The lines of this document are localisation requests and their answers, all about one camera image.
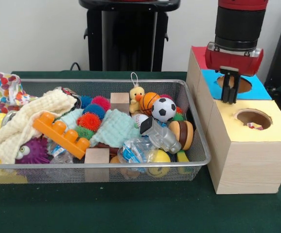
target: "orange lego brick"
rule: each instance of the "orange lego brick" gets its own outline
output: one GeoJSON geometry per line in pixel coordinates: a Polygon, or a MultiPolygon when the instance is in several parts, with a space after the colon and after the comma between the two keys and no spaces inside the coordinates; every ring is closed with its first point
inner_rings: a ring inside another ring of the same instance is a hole
{"type": "Polygon", "coordinates": [[[34,121],[33,127],[43,133],[54,142],[65,148],[78,159],[82,159],[86,149],[90,147],[90,141],[80,138],[77,142],[78,133],[75,130],[68,130],[65,134],[66,124],[62,121],[56,121],[51,113],[43,113],[40,118],[34,121]]]}

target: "wire mesh basket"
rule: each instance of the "wire mesh basket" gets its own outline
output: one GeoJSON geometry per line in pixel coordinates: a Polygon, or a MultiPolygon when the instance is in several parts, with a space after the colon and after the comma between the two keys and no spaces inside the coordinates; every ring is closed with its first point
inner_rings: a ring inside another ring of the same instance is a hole
{"type": "MultiPolygon", "coordinates": [[[[193,144],[186,155],[189,162],[146,164],[84,164],[74,159],[73,164],[0,165],[0,183],[84,183],[84,182],[141,182],[191,181],[210,159],[208,144],[189,89],[181,80],[142,80],[146,92],[170,95],[186,119],[193,124],[193,144]]],[[[61,80],[22,79],[24,90],[34,96],[58,86],[68,87],[79,95],[102,95],[110,98],[111,92],[129,92],[130,80],[61,80]]]]}

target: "soccer ball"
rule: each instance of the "soccer ball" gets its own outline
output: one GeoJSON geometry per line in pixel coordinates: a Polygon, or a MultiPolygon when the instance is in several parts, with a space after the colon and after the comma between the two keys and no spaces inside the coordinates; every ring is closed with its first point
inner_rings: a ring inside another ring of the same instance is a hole
{"type": "Polygon", "coordinates": [[[169,98],[160,98],[152,105],[151,112],[155,119],[161,122],[168,122],[176,114],[176,105],[169,98]]]}

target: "white cloth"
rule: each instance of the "white cloth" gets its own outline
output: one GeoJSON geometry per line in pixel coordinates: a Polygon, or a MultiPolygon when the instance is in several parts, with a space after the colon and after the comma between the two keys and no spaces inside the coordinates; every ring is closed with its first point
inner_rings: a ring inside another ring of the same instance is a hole
{"type": "Polygon", "coordinates": [[[69,111],[75,102],[74,97],[56,89],[24,105],[12,120],[0,129],[1,162],[14,164],[20,146],[33,137],[41,136],[41,133],[33,128],[33,123],[42,113],[50,112],[55,117],[60,117],[69,111]]]}

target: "yellow toy duck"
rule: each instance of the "yellow toy duck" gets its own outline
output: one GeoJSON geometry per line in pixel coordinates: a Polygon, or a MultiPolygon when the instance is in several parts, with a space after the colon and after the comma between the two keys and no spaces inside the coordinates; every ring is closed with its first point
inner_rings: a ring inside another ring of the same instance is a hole
{"type": "Polygon", "coordinates": [[[138,77],[136,73],[134,72],[131,73],[131,79],[134,84],[134,88],[130,90],[130,98],[131,98],[130,113],[134,114],[140,110],[139,101],[141,97],[145,94],[145,90],[138,85],[138,77]],[[136,79],[137,79],[136,84],[133,82],[133,74],[136,75],[136,79]]]}

